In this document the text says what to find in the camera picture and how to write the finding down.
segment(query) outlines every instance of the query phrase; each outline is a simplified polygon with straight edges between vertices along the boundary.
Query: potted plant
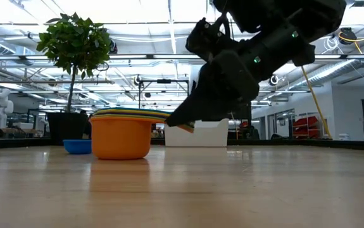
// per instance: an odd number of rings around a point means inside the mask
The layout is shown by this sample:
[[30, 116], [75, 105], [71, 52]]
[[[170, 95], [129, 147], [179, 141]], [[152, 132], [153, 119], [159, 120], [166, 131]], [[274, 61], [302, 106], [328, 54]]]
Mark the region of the potted plant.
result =
[[63, 139], [81, 139], [87, 115], [71, 113], [73, 86], [78, 75], [83, 80], [92, 77], [93, 70], [109, 60], [110, 35], [102, 23], [83, 20], [76, 13], [61, 14], [47, 23], [53, 23], [46, 33], [39, 34], [37, 51], [42, 51], [54, 66], [62, 68], [71, 76], [66, 113], [48, 113], [51, 138], [56, 144]]

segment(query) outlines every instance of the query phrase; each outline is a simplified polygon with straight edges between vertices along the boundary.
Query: black robotic arm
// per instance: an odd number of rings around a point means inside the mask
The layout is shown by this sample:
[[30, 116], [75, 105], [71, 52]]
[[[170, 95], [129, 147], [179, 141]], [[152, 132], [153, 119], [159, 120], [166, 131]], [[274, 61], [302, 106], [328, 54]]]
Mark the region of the black robotic arm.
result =
[[[187, 38], [186, 48], [206, 64], [198, 86], [166, 120], [169, 126], [225, 117], [259, 94], [259, 82], [292, 61], [313, 63], [313, 42], [336, 31], [345, 0], [213, 0], [222, 13], [211, 25], [203, 18]], [[227, 13], [241, 32], [257, 33], [250, 40], [230, 38]], [[224, 25], [225, 34], [220, 32]]]

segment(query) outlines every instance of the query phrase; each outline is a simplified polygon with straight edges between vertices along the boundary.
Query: wall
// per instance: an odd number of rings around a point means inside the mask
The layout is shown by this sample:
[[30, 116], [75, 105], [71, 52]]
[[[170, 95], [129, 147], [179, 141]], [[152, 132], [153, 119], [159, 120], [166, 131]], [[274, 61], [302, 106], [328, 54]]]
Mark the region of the wall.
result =
[[290, 125], [289, 125], [289, 119], [284, 119], [284, 126], [280, 126], [280, 121], [276, 120], [276, 127], [277, 127], [277, 133], [283, 137], [289, 137], [290, 136]]
[[332, 93], [337, 134], [347, 133], [352, 141], [364, 141], [364, 86], [334, 86]]
[[14, 103], [14, 111], [15, 113], [27, 113], [29, 108], [38, 108], [39, 102], [36, 99], [32, 98], [21, 98], [16, 94], [10, 94], [9, 100]]
[[[332, 85], [331, 82], [325, 83], [322, 87], [314, 87], [314, 92], [318, 99], [321, 111], [324, 117], [328, 120], [328, 128], [330, 133], [334, 136], [336, 134], [334, 125], [334, 104], [332, 100]], [[289, 97], [289, 102], [272, 103], [272, 106], [257, 108], [252, 111], [252, 118], [267, 117], [278, 112], [294, 109], [295, 114], [314, 113], [318, 112], [315, 106], [311, 93], [306, 94], [293, 94]], [[266, 118], [267, 125], [270, 125], [268, 118]]]

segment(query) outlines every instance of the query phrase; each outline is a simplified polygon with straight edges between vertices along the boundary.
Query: humanoid robot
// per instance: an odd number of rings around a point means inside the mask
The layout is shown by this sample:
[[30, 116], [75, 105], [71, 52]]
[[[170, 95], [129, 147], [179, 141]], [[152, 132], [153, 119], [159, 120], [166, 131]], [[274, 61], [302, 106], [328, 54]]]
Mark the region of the humanoid robot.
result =
[[7, 114], [12, 114], [14, 104], [8, 99], [9, 89], [0, 89], [0, 129], [6, 128]]

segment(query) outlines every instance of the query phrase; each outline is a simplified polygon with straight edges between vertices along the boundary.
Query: black planter pot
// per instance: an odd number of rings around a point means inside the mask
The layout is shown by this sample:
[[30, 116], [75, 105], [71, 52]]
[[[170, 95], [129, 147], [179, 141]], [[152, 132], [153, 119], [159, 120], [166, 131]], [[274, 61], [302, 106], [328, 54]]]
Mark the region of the black planter pot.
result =
[[47, 113], [49, 132], [55, 145], [63, 145], [64, 139], [82, 139], [87, 115], [79, 113]]

